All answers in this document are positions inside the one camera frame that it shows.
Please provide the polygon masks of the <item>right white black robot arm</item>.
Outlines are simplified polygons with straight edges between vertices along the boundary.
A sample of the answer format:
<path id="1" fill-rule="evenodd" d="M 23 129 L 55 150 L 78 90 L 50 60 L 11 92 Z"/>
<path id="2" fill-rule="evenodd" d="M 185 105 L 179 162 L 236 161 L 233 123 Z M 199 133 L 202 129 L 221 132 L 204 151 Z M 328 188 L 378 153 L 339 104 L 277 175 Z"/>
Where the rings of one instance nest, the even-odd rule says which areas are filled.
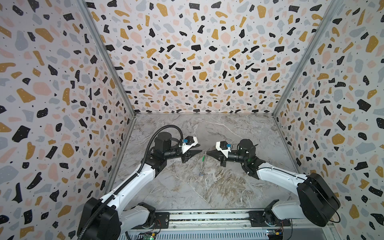
<path id="1" fill-rule="evenodd" d="M 249 177 L 273 183 L 297 196 L 296 200 L 274 200 L 265 207 L 262 219 L 268 226 L 276 226 L 282 220 L 307 219 L 325 227 L 341 206 L 321 175 L 298 174 L 275 167 L 256 156 L 256 145 L 249 139 L 241 140 L 235 149 L 226 141 L 217 142 L 215 149 L 206 154 L 222 167 L 227 162 L 239 163 Z"/>

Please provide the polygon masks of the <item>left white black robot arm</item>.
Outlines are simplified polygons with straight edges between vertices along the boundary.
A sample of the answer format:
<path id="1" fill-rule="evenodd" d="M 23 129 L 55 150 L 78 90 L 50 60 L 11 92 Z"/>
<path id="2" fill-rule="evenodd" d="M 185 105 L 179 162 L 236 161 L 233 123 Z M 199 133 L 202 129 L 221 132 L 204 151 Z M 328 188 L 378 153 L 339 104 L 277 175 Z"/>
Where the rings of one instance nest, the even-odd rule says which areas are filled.
<path id="1" fill-rule="evenodd" d="M 83 208 L 77 231 L 79 240 L 117 240 L 121 233 L 134 228 L 145 231 L 160 226 L 156 209 L 139 203 L 127 210 L 128 203 L 154 180 L 168 160 L 180 158 L 183 163 L 200 153 L 197 137 L 175 139 L 168 132 L 154 135 L 146 149 L 144 161 L 116 188 L 100 199 L 91 198 Z"/>

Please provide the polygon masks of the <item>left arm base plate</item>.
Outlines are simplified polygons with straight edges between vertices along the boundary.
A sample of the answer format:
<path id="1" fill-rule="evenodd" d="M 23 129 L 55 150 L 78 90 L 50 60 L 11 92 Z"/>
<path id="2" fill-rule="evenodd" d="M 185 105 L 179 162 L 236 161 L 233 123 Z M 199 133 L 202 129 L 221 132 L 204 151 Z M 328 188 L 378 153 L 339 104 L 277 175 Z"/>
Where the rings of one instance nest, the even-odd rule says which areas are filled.
<path id="1" fill-rule="evenodd" d="M 170 223 L 170 212 L 155 212 L 150 214 L 149 219 L 143 224 L 134 227 L 134 230 L 168 229 Z"/>

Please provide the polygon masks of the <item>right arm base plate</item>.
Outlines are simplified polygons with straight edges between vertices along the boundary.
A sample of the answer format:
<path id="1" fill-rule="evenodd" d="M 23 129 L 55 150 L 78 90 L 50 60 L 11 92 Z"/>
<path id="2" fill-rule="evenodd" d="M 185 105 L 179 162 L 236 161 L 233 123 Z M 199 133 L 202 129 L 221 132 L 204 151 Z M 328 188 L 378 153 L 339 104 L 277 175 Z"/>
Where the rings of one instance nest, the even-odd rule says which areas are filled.
<path id="1" fill-rule="evenodd" d="M 249 221 L 251 227 L 290 227 L 291 221 L 288 219 L 279 220 L 271 211 L 265 213 L 261 211 L 249 211 Z"/>

